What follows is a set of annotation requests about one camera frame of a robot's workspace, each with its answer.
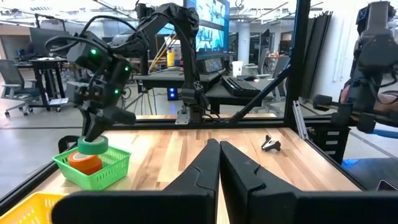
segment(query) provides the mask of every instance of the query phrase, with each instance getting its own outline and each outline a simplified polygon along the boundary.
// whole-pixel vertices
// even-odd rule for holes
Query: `black clip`
[[[276,149],[278,152],[280,151],[280,142],[279,141],[271,141],[271,137],[268,135],[266,136],[266,141],[261,146],[262,150],[266,152],[270,151],[271,149]]]

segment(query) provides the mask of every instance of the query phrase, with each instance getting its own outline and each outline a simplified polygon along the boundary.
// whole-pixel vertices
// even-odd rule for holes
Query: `orange roll of tape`
[[[101,165],[101,159],[96,155],[84,155],[79,152],[74,152],[69,155],[69,165],[76,170],[88,170],[93,167]]]
[[[97,164],[97,166],[94,166],[90,169],[86,169],[86,170],[80,170],[80,172],[86,174],[86,175],[91,175],[94,174],[97,171],[100,171],[100,169],[102,169],[102,163]]]

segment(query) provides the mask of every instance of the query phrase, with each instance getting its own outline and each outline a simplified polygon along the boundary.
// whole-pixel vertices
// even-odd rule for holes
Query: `yellow basket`
[[[0,218],[1,224],[51,223],[52,207],[67,194],[36,192]]]

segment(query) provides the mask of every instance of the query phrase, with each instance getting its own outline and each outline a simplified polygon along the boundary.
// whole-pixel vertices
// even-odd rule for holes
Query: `green basket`
[[[68,162],[69,155],[78,148],[63,152],[52,159],[57,163],[63,176],[79,185],[85,190],[103,190],[127,175],[131,153],[113,147],[98,155],[103,168],[91,175],[86,175],[71,167]]]

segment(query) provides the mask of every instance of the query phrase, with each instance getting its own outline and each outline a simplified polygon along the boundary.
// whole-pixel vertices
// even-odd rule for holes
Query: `wooden table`
[[[261,150],[266,134],[280,141],[280,152]],[[162,190],[194,160],[209,138],[229,141],[264,168],[301,190],[359,190],[290,128],[108,131],[105,136],[109,138],[109,145],[132,153],[127,177],[107,190]],[[39,190],[72,193],[81,188],[57,170],[33,192]],[[221,184],[217,220],[218,223],[229,223]]]

